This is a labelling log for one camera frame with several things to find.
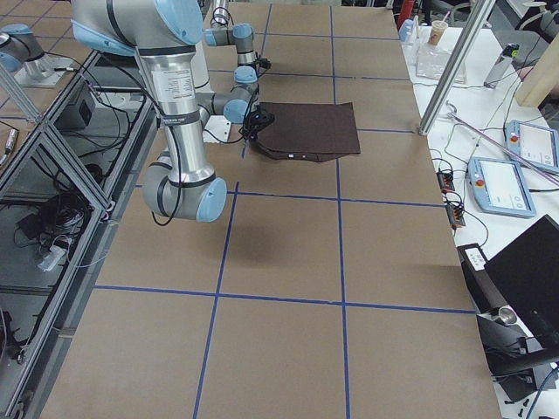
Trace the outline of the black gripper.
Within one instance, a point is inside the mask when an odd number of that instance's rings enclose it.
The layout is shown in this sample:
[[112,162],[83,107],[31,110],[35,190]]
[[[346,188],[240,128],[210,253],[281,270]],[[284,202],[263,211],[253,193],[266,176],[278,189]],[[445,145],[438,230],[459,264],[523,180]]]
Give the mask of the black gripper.
[[243,139],[257,139],[258,133],[275,122],[275,115],[265,109],[250,113],[240,128]]
[[254,67],[257,72],[267,72],[272,67],[272,63],[267,58],[257,58]]

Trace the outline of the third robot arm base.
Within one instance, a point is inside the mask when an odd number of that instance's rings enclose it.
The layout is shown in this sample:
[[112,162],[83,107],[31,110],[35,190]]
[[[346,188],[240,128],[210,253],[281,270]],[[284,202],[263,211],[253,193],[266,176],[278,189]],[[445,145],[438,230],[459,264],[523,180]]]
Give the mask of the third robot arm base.
[[54,57],[43,49],[26,24],[1,28],[1,64],[21,86],[53,88],[67,72],[70,58]]

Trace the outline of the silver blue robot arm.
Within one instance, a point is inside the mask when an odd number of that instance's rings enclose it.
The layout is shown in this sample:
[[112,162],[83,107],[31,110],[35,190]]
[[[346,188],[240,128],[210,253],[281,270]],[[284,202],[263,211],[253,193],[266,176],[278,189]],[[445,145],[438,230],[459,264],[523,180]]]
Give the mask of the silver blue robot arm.
[[[99,52],[135,58],[142,87],[154,103],[168,146],[148,167],[142,187],[153,216],[213,222],[224,209],[227,187],[208,163],[204,128],[213,115],[254,140],[274,121],[259,101],[260,67],[270,64],[253,47],[248,23],[230,24],[226,2],[213,6],[217,22],[203,27],[196,1],[74,1],[74,37]],[[208,73],[199,44],[235,47],[238,68],[225,94],[205,86]]]
[[254,30],[249,23],[234,23],[228,1],[213,1],[209,9],[210,28],[204,30],[205,43],[210,47],[234,46],[238,66],[252,67],[257,76],[265,74],[272,63],[254,47]]

